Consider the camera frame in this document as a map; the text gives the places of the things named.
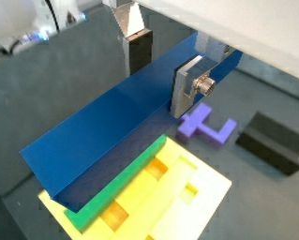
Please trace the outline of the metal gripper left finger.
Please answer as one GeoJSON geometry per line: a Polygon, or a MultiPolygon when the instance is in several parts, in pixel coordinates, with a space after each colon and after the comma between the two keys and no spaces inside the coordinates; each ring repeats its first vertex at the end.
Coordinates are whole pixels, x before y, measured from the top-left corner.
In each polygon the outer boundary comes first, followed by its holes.
{"type": "Polygon", "coordinates": [[[145,27],[139,4],[133,0],[102,0],[117,27],[127,75],[151,62],[152,31],[145,27]]]}

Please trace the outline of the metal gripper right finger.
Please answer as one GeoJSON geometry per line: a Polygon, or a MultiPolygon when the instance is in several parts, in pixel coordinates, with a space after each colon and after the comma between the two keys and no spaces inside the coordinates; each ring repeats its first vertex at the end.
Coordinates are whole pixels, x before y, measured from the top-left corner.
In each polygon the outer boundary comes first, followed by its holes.
{"type": "Polygon", "coordinates": [[[195,96],[207,96],[215,88],[211,71],[233,52],[233,48],[199,32],[193,50],[197,54],[175,70],[169,114],[179,118],[193,104],[195,96]]]}

